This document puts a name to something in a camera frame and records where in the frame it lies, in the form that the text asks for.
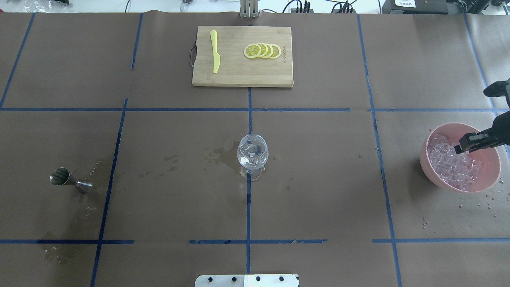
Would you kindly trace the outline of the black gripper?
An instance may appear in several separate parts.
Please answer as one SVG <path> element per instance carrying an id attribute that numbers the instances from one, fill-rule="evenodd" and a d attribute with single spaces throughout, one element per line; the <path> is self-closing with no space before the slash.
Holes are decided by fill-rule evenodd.
<path id="1" fill-rule="evenodd" d="M 510 112 L 495 118 L 489 130 L 466 133 L 454 147 L 457 154 L 471 153 L 479 149 L 499 147 L 510 144 Z"/>

